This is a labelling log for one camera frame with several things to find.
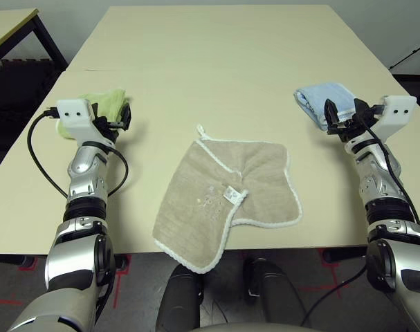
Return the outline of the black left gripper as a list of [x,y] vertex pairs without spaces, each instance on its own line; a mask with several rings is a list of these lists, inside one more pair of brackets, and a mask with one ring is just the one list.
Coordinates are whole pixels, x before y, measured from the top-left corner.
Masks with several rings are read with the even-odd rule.
[[131,109],[129,103],[117,106],[114,109],[99,110],[99,104],[93,103],[93,125],[100,134],[108,140],[117,140],[119,129],[128,130],[131,122]]

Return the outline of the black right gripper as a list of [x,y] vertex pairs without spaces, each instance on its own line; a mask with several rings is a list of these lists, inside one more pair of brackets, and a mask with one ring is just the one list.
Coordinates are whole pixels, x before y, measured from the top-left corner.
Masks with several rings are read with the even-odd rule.
[[342,142],[349,142],[366,131],[366,127],[374,125],[381,115],[380,111],[370,109],[365,101],[354,99],[355,113],[350,119],[340,121],[336,104],[330,99],[325,100],[324,115],[327,121],[327,134],[338,135]]

